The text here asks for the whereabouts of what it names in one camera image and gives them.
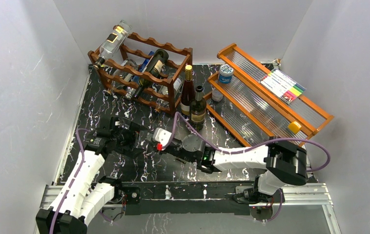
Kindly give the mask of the clear bottle gold label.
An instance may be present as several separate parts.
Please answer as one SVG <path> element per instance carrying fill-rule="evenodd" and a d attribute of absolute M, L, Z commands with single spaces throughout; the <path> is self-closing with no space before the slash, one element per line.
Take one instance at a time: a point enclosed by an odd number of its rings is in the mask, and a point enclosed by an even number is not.
<path fill-rule="evenodd" d="M 99 48 L 99 58 L 93 64 L 93 67 L 96 70 L 99 70 L 99 68 L 107 59 L 112 58 L 113 54 L 119 50 L 119 47 L 131 34 L 131 31 L 132 26 L 125 20 L 121 20 L 119 24 L 114 27 L 113 31 L 109 34 Z"/>

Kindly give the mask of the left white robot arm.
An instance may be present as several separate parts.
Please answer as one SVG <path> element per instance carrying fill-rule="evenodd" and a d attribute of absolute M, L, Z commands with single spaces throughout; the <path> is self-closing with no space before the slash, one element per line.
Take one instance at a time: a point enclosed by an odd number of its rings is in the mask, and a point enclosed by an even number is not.
<path fill-rule="evenodd" d="M 138 202 L 135 188 L 124 188 L 119 178 L 103 176 L 97 183 L 94 177 L 112 153 L 136 156 L 136 148 L 143 127 L 124 117 L 103 117 L 94 130 L 86 130 L 81 139 L 76 130 L 80 152 L 65 185 L 48 208 L 40 208 L 36 215 L 40 234 L 85 234 L 95 215 L 108 202 L 126 205 L 133 195 Z"/>

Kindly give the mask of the dark red wine bottle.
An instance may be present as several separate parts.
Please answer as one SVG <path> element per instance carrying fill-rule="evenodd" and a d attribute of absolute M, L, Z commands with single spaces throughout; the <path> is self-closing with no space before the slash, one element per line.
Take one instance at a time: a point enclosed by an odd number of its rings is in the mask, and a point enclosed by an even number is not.
<path fill-rule="evenodd" d="M 181 112 L 184 116 L 190 114 L 190 103 L 195 98 L 192 65 L 185 66 L 185 80 L 181 92 Z"/>

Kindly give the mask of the clear glass bottle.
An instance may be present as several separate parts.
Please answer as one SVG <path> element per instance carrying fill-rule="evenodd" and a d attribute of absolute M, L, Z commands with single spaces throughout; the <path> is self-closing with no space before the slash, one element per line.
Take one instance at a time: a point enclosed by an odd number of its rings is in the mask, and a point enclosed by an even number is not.
<path fill-rule="evenodd" d="M 135 141 L 134 152 L 136 154 L 157 152 L 158 142 L 153 139 L 153 135 L 154 131 L 152 130 L 140 131 Z"/>

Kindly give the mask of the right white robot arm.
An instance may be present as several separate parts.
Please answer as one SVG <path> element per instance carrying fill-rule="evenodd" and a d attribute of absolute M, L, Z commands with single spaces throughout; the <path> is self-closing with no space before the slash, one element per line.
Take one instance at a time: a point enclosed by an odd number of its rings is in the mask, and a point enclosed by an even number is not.
<path fill-rule="evenodd" d="M 307 182 L 304 148 L 289 141 L 278 141 L 250 149 L 208 146 L 200 137 L 188 135 L 183 140 L 159 143 L 157 149 L 175 156 L 179 161 L 196 163 L 197 169 L 212 174 L 231 169 L 263 169 L 250 188 L 237 189 L 232 199 L 239 204 L 269 202 L 275 192 L 285 185 L 302 186 Z"/>

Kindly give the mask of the green wine bottle brown label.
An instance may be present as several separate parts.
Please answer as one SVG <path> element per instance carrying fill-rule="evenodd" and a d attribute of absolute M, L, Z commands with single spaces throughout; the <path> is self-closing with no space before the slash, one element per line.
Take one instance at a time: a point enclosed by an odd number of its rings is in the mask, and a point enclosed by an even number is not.
<path fill-rule="evenodd" d="M 203 128 L 206 116 L 206 100 L 203 98 L 203 91 L 203 86 L 198 85 L 195 88 L 195 98 L 190 103 L 190 123 L 197 131 Z"/>

